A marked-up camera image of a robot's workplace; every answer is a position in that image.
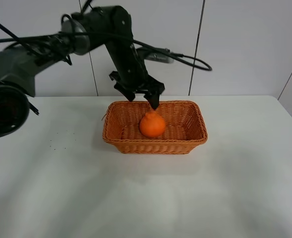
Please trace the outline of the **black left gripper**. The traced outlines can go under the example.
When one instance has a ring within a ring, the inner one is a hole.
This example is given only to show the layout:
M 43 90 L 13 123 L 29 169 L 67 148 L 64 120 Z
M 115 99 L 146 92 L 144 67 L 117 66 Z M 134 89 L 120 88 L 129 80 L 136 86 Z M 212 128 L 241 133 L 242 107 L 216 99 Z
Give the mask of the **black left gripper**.
M 106 48 L 116 68 L 109 74 L 115 82 L 114 88 L 130 102 L 135 99 L 136 93 L 144 93 L 151 108 L 156 110 L 164 84 L 148 74 L 144 60 L 140 58 L 134 45 L 113 40 L 106 43 Z

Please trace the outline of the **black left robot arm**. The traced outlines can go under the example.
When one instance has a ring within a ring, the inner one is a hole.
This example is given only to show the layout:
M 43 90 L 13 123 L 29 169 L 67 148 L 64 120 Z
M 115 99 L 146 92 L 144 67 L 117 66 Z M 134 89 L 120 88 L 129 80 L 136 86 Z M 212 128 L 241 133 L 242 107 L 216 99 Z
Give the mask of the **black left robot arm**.
M 121 6 L 95 7 L 61 17 L 61 30 L 44 37 L 19 38 L 0 51 L 0 137 L 18 130 L 30 112 L 35 77 L 57 62 L 71 63 L 70 55 L 85 55 L 105 46 L 116 67 L 110 77 L 129 101 L 143 94 L 153 109 L 159 106 L 164 84 L 148 74 L 133 43 L 130 14 Z

